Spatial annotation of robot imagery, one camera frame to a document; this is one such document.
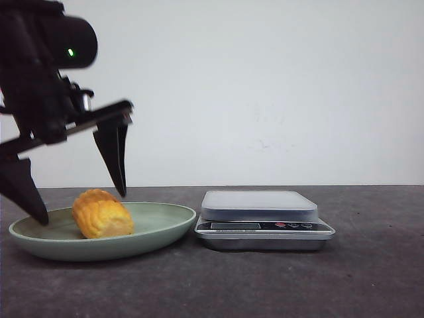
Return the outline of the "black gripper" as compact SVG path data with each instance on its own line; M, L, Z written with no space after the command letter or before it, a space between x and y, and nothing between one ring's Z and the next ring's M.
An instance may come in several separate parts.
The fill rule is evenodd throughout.
M18 154L44 144L64 142L71 134L96 126L95 143L121 197L127 195L125 141L132 103L121 100L94 111L84 109L89 94L56 71L1 68L3 112L14 117L20 135L1 144L1 195L41 225L49 222L46 206L31 176L29 158Z

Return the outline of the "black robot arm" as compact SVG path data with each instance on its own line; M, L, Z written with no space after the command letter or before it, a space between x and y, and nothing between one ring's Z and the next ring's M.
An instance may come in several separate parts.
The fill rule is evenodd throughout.
M60 75L92 65L97 50L92 26L67 16L61 2L1 2L1 113L12 116L19 130L17 138L1 144L1 193L43 225L48 213L30 160L19 158L22 152L91 127L117 191L127 193L125 139L132 103L91 110L85 99L93 92Z

